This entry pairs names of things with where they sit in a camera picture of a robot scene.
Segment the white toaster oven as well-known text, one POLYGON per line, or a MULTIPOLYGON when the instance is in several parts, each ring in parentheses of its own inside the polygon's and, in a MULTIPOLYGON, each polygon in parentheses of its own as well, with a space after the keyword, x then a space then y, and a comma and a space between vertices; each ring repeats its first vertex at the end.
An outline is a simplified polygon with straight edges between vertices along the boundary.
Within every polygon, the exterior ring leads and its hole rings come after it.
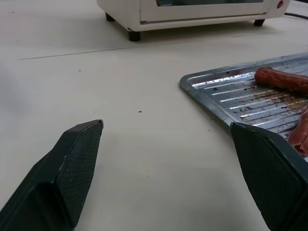
POLYGON ((106 20, 116 21, 130 41, 141 32, 281 17, 292 0, 96 0, 106 20))

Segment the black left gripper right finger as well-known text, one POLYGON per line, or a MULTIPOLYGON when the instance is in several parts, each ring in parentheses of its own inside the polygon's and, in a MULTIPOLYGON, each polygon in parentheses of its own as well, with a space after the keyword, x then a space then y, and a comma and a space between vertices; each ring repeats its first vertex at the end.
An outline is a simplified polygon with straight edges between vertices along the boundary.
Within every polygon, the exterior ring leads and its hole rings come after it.
POLYGON ((279 134, 232 122, 247 187, 270 231, 308 231, 308 162, 279 134))

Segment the silver ribbed baking tray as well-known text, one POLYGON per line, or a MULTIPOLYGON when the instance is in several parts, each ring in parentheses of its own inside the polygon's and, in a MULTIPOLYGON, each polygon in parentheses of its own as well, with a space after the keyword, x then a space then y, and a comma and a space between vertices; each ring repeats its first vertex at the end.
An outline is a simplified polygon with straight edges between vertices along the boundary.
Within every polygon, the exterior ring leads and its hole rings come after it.
POLYGON ((308 52, 185 75, 179 86, 226 126, 240 122, 286 139, 308 106, 308 96, 256 83, 255 71, 261 67, 308 76, 308 52))

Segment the brown cooked meat piece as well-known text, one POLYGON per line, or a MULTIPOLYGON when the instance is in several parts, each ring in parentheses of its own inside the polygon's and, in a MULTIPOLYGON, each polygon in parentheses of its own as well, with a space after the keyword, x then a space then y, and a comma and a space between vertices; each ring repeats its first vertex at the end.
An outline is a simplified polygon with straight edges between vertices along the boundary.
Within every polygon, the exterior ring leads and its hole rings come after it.
POLYGON ((304 107, 300 120, 288 136, 289 144, 303 157, 308 157, 308 106, 304 107))

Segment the whole red sausage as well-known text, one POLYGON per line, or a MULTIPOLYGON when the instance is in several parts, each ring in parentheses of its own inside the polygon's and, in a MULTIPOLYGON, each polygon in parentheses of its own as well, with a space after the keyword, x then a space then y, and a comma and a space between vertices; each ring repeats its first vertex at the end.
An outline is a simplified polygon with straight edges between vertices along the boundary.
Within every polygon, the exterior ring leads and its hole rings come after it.
POLYGON ((254 79, 260 84, 271 85, 283 90, 291 90, 302 94, 308 94, 307 76, 262 67, 255 72, 254 79))

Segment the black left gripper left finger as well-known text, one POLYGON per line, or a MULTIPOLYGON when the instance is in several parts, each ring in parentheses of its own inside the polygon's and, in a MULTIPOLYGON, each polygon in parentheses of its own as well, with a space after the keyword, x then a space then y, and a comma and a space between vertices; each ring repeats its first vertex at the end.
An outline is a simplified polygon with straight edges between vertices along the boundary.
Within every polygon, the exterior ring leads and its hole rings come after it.
POLYGON ((97 160, 102 120, 65 131, 0 211, 0 231, 74 231, 97 160))

